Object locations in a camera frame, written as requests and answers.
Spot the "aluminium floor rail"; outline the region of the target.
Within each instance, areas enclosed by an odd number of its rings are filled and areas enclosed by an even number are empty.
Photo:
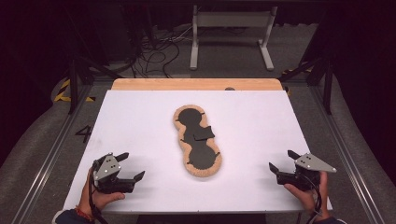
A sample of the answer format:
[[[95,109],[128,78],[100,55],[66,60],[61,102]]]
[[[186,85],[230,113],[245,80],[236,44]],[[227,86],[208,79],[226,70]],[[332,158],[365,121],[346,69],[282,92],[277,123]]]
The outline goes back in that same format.
[[[61,126],[59,133],[57,134],[46,159],[43,161],[38,173],[35,175],[35,179],[29,188],[21,206],[11,221],[11,224],[25,224],[27,218],[31,215],[32,210],[40,196],[43,188],[45,187],[50,173],[59,157],[60,150],[64,145],[67,135],[70,133],[70,129],[78,115],[79,110],[82,108],[86,97],[91,91],[91,85],[83,85],[80,88],[80,92],[77,95],[75,101],[76,105],[74,110],[65,117],[64,123]]]
[[[353,158],[349,153],[347,144],[341,136],[338,126],[336,125],[332,115],[327,112],[322,103],[322,97],[319,89],[317,87],[309,87],[309,90],[320,110],[321,116],[324,118],[327,126],[330,129],[332,138],[336,144],[337,153],[339,154],[339,157],[346,169],[346,173],[351,181],[353,189],[358,195],[366,216],[368,217],[371,224],[385,224],[385,220],[380,214],[371,192],[368,190],[356,163],[353,161]]]

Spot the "person's left hand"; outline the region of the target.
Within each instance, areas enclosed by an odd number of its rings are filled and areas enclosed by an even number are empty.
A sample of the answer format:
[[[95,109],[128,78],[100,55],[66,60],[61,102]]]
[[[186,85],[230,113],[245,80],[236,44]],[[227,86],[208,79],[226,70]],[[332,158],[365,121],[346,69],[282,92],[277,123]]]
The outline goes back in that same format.
[[[124,200],[125,194],[121,192],[114,192],[111,194],[104,194],[98,191],[94,191],[90,184],[91,171],[88,171],[86,183],[82,189],[81,197],[77,205],[77,209],[87,216],[92,217],[92,209],[90,206],[90,201],[102,211],[109,203],[114,203],[115,201]]]

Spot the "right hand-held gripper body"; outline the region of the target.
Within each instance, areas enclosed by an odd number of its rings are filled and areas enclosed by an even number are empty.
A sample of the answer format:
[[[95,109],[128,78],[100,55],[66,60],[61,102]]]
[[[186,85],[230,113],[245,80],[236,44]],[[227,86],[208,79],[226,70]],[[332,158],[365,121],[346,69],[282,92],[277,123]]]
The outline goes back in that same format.
[[[293,173],[279,171],[276,174],[278,185],[292,184],[299,190],[315,189],[320,184],[320,172],[336,173],[337,169],[311,153],[300,155],[294,160]]]

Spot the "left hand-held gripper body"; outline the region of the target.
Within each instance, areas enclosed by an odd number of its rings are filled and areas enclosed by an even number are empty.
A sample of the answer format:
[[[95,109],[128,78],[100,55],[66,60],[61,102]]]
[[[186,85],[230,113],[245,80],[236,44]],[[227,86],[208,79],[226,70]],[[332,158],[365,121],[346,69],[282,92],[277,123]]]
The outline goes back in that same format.
[[[95,188],[104,194],[114,192],[132,193],[134,179],[120,179],[118,174],[121,170],[120,162],[113,153],[108,153],[92,164],[92,181]]]

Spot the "grey metal stand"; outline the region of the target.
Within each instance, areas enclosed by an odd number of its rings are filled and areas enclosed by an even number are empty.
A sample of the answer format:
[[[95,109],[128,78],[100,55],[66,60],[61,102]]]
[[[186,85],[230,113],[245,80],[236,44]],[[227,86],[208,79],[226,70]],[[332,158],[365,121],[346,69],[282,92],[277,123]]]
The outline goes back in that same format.
[[[273,71],[274,64],[269,54],[267,44],[270,34],[272,32],[277,7],[264,11],[201,11],[197,5],[193,6],[192,12],[192,43],[191,43],[191,61],[190,69],[196,70],[198,68],[198,53],[199,53],[199,27],[238,27],[238,28],[264,28],[265,33],[262,39],[258,40],[258,46],[261,50],[264,64],[268,71]]]

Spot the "yellow black floor tape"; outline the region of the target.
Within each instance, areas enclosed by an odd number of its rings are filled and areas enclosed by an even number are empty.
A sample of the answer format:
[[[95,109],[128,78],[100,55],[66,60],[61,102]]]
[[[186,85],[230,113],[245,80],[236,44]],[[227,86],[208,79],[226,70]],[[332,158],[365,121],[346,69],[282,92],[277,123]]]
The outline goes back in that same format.
[[[66,89],[70,86],[70,79],[66,79],[56,94],[54,101],[55,102],[70,102],[72,98],[70,96],[65,96]]]
[[[287,69],[287,70],[284,70],[284,71],[282,72],[282,76],[285,76],[285,75],[290,74],[290,73],[297,73],[297,74],[299,74],[299,73],[302,73],[302,72],[306,72],[306,71],[308,71],[311,67],[312,67],[312,63],[302,63],[301,65],[299,65],[298,67],[296,67],[296,68],[294,68],[294,69]]]

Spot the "person's right hand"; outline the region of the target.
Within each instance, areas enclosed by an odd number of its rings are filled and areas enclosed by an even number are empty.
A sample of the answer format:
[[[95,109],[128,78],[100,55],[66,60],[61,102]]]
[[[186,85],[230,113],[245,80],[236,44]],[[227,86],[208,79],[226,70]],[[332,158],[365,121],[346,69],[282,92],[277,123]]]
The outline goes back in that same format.
[[[316,208],[314,200],[314,191],[301,191],[291,184],[285,184],[284,188],[295,196],[301,203],[303,209],[309,214],[313,215]],[[320,214],[316,216],[315,221],[319,222],[331,216],[327,201],[328,201],[328,175],[326,172],[320,173],[319,194],[321,196]]]

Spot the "black metal stand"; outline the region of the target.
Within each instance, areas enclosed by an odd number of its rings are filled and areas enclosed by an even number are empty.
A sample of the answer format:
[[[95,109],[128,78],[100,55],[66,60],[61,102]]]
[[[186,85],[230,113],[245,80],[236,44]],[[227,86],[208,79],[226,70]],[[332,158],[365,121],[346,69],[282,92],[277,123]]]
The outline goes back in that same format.
[[[67,58],[69,64],[70,89],[71,89],[71,105],[69,114],[73,114],[79,106],[78,95],[78,81],[82,81],[82,85],[91,85],[93,83],[93,75],[90,67],[98,70],[100,73],[112,77],[114,79],[120,78],[117,73],[105,68],[99,63],[84,57],[78,46],[79,32],[74,24],[73,18],[68,10],[64,8],[66,14],[66,24],[68,25],[68,33],[64,36],[65,49],[67,51]]]
[[[333,77],[332,62],[328,58],[317,58],[308,63],[312,63],[312,67],[310,68],[311,72],[309,73],[305,81],[309,86],[317,86],[319,82],[322,79],[324,79],[322,103],[325,108],[325,111],[330,115],[332,113],[331,111],[332,77]],[[279,77],[278,80],[280,82],[284,82],[299,74],[290,73],[285,76]]]

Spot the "white board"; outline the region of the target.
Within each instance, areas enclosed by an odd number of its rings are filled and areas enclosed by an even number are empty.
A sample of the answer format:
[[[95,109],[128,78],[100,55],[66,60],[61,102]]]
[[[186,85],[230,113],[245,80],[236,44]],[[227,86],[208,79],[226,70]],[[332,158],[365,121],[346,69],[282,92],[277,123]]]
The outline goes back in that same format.
[[[184,166],[173,121],[183,105],[200,106],[215,135],[222,164],[210,177]],[[309,148],[284,91],[108,91],[64,205],[78,204],[92,162],[112,152],[129,155],[121,178],[144,177],[108,213],[299,211],[269,169],[292,172],[288,150],[304,155]]]

